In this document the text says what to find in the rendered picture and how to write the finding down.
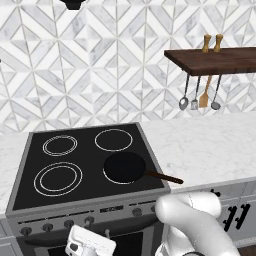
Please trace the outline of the hanging steel ladle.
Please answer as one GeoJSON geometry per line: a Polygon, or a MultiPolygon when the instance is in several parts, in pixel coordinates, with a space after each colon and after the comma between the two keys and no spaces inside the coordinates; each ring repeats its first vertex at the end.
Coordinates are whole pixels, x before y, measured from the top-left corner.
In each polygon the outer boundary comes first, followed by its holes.
{"type": "MultiPolygon", "coordinates": [[[[188,89],[188,84],[189,84],[189,78],[190,78],[190,75],[187,75],[187,78],[186,78],[186,85],[185,85],[185,89],[187,90],[188,89]]],[[[183,97],[180,99],[179,101],[179,108],[181,110],[185,110],[186,107],[188,106],[188,98],[186,96],[187,94],[187,91],[184,91],[184,95],[183,97]]]]}

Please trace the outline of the grey drawer front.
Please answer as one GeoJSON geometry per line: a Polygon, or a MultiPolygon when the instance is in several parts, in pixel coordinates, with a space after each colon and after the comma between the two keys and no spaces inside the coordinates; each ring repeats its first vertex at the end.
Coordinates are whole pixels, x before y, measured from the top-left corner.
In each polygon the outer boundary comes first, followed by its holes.
{"type": "Polygon", "coordinates": [[[221,196],[218,197],[220,201],[238,200],[242,195],[245,189],[245,186],[246,186],[245,182],[221,185],[221,186],[205,188],[204,192],[210,192],[211,189],[214,189],[215,191],[218,191],[221,193],[221,196]]]}

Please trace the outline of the hanging wooden spatula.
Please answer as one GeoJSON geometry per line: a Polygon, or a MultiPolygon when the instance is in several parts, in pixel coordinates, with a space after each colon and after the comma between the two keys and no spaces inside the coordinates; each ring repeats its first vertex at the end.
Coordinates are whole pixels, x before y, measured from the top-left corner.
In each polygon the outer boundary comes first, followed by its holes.
{"type": "Polygon", "coordinates": [[[211,80],[212,80],[212,76],[209,76],[207,83],[206,83],[205,90],[199,98],[199,107],[200,108],[206,108],[208,106],[208,89],[209,89],[211,80]]]}

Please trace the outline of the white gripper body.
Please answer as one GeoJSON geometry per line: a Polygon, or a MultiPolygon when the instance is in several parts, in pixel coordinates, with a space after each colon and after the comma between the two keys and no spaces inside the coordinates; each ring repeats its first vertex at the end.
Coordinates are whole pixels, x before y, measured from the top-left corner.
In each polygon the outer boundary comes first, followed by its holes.
{"type": "Polygon", "coordinates": [[[115,248],[115,241],[78,225],[73,225],[69,232],[68,255],[112,255],[115,248]]]}

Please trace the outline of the grey cupboard door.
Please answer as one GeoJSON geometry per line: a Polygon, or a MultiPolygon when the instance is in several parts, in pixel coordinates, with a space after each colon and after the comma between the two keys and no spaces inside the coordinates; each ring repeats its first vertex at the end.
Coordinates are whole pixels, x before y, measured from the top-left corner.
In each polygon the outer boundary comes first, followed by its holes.
{"type": "Polygon", "coordinates": [[[242,213],[242,204],[250,204],[251,207],[245,217],[241,228],[238,230],[240,240],[256,237],[256,195],[241,198],[239,217],[242,213]]]}
{"type": "Polygon", "coordinates": [[[239,240],[238,230],[236,229],[238,214],[237,200],[230,199],[221,202],[221,214],[217,221],[233,242],[239,240]]]}

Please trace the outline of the black and steel stove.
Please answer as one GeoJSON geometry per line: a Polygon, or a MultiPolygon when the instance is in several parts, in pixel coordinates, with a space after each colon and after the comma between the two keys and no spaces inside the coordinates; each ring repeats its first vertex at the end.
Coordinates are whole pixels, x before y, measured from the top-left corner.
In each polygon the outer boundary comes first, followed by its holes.
{"type": "Polygon", "coordinates": [[[64,229],[66,220],[83,227],[93,216],[93,224],[155,214],[151,206],[170,191],[168,183],[144,176],[138,181],[115,184],[103,173],[105,160],[116,152],[141,156],[149,171],[160,172],[155,155],[138,123],[97,126],[70,130],[31,133],[20,162],[6,217],[16,239],[64,229]]]}

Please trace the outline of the dark wooden wall shelf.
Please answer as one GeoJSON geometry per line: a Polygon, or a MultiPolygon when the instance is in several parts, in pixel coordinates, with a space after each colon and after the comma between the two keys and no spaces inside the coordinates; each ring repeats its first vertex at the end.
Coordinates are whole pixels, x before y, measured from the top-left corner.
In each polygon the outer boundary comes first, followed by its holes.
{"type": "Polygon", "coordinates": [[[256,47],[165,50],[164,56],[191,76],[240,74],[256,72],[256,47]]]}

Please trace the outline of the wooden salt mill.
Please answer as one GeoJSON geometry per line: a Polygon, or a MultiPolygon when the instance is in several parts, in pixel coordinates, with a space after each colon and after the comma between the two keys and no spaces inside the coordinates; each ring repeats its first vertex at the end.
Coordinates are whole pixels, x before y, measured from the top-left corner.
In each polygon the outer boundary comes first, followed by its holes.
{"type": "Polygon", "coordinates": [[[202,52],[203,53],[208,53],[208,50],[209,50],[209,42],[211,40],[211,35],[209,34],[206,34],[204,35],[204,44],[203,44],[203,48],[202,48],[202,52]]]}

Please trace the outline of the grey cupboard front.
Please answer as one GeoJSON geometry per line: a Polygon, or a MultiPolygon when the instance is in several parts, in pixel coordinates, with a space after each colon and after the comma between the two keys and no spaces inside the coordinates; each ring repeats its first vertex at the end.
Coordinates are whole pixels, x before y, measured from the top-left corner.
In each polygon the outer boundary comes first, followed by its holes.
{"type": "Polygon", "coordinates": [[[19,256],[15,251],[15,239],[6,219],[0,219],[0,256],[19,256]]]}

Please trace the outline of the black range hood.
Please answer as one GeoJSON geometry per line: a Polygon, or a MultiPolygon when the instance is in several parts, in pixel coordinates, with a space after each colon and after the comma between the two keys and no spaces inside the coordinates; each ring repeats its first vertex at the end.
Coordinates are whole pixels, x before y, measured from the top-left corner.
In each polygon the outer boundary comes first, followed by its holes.
{"type": "Polygon", "coordinates": [[[88,2],[88,0],[60,0],[65,4],[68,10],[80,10],[81,6],[88,2]]]}

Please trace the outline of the hanging steel spoon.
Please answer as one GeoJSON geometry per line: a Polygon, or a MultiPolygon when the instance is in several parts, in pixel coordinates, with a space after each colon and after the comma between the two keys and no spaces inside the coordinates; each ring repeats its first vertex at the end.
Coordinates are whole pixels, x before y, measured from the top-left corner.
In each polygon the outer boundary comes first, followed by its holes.
{"type": "MultiPolygon", "coordinates": [[[[216,90],[215,90],[215,93],[217,94],[218,93],[218,89],[219,89],[219,85],[220,85],[220,81],[221,81],[221,78],[222,78],[222,75],[219,75],[219,78],[218,78],[218,82],[217,82],[217,86],[216,86],[216,90]]],[[[213,110],[219,110],[221,105],[215,101],[215,97],[214,97],[214,100],[212,101],[211,103],[211,108],[213,110]]]]}

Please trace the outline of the black glass oven door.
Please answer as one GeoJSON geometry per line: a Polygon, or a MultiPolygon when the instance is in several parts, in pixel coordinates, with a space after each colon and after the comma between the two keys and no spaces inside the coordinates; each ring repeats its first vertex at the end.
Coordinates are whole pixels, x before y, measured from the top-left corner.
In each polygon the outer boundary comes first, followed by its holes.
{"type": "MultiPolygon", "coordinates": [[[[103,225],[90,227],[90,231],[116,242],[113,256],[154,256],[161,244],[163,225],[155,223],[148,227],[122,227],[107,229],[103,225]]],[[[51,231],[27,237],[17,242],[24,256],[69,256],[65,253],[69,230],[51,231]]]]}

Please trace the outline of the wooden pepper mill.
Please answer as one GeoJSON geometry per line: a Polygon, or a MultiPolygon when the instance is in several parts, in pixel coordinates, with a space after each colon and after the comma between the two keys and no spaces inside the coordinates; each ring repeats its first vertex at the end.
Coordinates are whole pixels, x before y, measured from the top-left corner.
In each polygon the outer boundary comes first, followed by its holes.
{"type": "Polygon", "coordinates": [[[213,49],[214,52],[220,52],[220,46],[221,46],[222,39],[223,39],[222,34],[217,34],[216,35],[216,44],[215,44],[214,49],[213,49]]]}

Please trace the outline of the hanging steel spatula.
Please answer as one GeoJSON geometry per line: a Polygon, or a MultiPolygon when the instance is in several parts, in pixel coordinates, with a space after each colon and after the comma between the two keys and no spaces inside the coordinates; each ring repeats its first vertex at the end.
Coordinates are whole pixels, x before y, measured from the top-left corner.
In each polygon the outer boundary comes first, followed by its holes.
{"type": "Polygon", "coordinates": [[[198,95],[198,91],[199,91],[200,81],[201,81],[201,76],[198,76],[197,85],[196,85],[195,97],[194,97],[194,99],[191,101],[191,110],[197,110],[197,109],[198,109],[197,95],[198,95]]]}

